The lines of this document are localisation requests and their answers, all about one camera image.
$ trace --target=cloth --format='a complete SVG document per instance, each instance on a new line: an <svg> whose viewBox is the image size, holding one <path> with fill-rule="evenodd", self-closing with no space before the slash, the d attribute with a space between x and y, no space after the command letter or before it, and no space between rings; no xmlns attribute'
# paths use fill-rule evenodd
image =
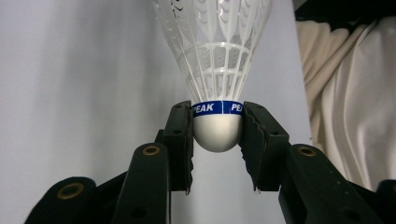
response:
<svg viewBox="0 0 396 224"><path fill-rule="evenodd" d="M314 21L297 30L314 146L367 189L396 178L396 18L352 34Z"/></svg>

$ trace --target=white background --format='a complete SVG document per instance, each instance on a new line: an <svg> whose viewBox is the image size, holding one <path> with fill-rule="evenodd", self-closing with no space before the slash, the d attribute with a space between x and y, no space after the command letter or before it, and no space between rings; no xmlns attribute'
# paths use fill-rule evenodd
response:
<svg viewBox="0 0 396 224"><path fill-rule="evenodd" d="M22 223L53 184L125 171L172 105L191 98L149 0L0 0L0 223ZM275 0L241 102L310 143L291 1ZM173 223L284 223L240 148L195 148L192 192Z"/></svg>

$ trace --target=blue band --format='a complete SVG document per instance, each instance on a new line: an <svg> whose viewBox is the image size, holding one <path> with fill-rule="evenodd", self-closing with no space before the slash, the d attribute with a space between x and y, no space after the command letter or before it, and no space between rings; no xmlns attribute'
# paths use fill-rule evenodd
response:
<svg viewBox="0 0 396 224"><path fill-rule="evenodd" d="M242 114L242 104L236 101L206 101L192 106L193 116L212 114Z"/></svg>

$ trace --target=brass insert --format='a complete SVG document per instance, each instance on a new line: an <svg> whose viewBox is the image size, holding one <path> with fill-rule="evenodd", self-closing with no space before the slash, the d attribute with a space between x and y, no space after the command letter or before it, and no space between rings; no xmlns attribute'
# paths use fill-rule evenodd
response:
<svg viewBox="0 0 396 224"><path fill-rule="evenodd" d="M84 185L81 183L71 183L63 186L57 193L59 199L67 200L78 196L84 190Z"/></svg>
<svg viewBox="0 0 396 224"><path fill-rule="evenodd" d="M160 153L160 148L155 146L145 147L143 149L143 154L146 156L154 156Z"/></svg>
<svg viewBox="0 0 396 224"><path fill-rule="evenodd" d="M300 147L298 151L300 152L300 154L303 154L308 157L314 157L317 155L317 153L314 150L308 147Z"/></svg>

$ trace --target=badminton shuttlecock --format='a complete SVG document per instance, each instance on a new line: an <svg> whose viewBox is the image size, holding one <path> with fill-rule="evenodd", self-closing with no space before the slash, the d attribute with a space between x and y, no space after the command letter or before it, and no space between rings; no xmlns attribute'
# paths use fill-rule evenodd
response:
<svg viewBox="0 0 396 224"><path fill-rule="evenodd" d="M271 0L154 0L157 19L187 81L194 137L206 150L234 147L242 133L236 102Z"/></svg>

